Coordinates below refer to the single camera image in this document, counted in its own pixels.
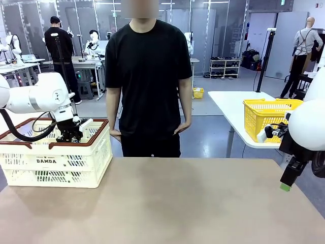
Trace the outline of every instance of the plastic basket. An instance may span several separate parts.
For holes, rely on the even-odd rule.
[[[245,106],[245,130],[255,141],[257,135],[268,124],[288,123],[285,119],[285,113],[289,110],[295,110],[303,101],[294,99],[276,99],[275,101],[244,100]],[[280,143],[281,139],[274,136],[267,139],[266,142]]]
[[[193,88],[193,95],[194,98],[203,98],[203,94],[204,94],[204,89],[203,88]]]
[[[35,136],[26,120],[16,129]],[[51,120],[41,118],[35,130],[45,128]],[[112,159],[109,125],[106,119],[94,119],[83,133],[80,143],[57,143],[60,130],[55,127],[46,138],[23,142],[6,132],[0,135],[0,165],[10,186],[96,188]]]

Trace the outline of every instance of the black t-shirt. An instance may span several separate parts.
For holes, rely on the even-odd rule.
[[[110,39],[105,59],[106,87],[122,88],[122,135],[172,136],[181,122],[178,80],[192,76],[184,34],[160,20],[146,33],[127,24]]]
[[[59,27],[50,27],[44,33],[44,38],[45,38],[45,45],[47,47],[47,50],[49,50],[51,54],[53,62],[60,62],[59,52],[57,50],[55,38],[51,36],[51,34],[53,33],[58,33],[64,61],[71,62],[73,45],[68,32],[66,32],[64,29],[61,29]]]

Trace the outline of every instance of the stool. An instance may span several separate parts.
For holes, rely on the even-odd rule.
[[[81,99],[93,99],[93,93],[89,82],[78,81],[78,91]]]

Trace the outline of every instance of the yellow basket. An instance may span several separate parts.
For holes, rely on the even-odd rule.
[[[285,119],[285,113],[289,110],[295,110],[303,101],[295,99],[276,99],[275,101],[260,100],[244,100],[245,106],[245,130],[255,141],[257,135],[268,124],[279,124],[281,122],[288,123]],[[266,142],[280,143],[281,139],[274,136],[267,139]]]
[[[203,88],[193,88],[193,95],[194,98],[203,98],[203,94],[204,94],[204,89]]]

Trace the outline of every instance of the hand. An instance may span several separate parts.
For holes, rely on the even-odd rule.
[[[121,132],[119,132],[118,130],[110,130],[110,135],[112,137],[114,137],[116,140],[118,140],[119,142],[121,142]]]
[[[181,123],[179,125],[179,127],[174,131],[174,135],[176,135],[177,133],[181,133],[181,132],[185,131],[190,126],[191,126],[191,123],[189,123],[189,122]]]

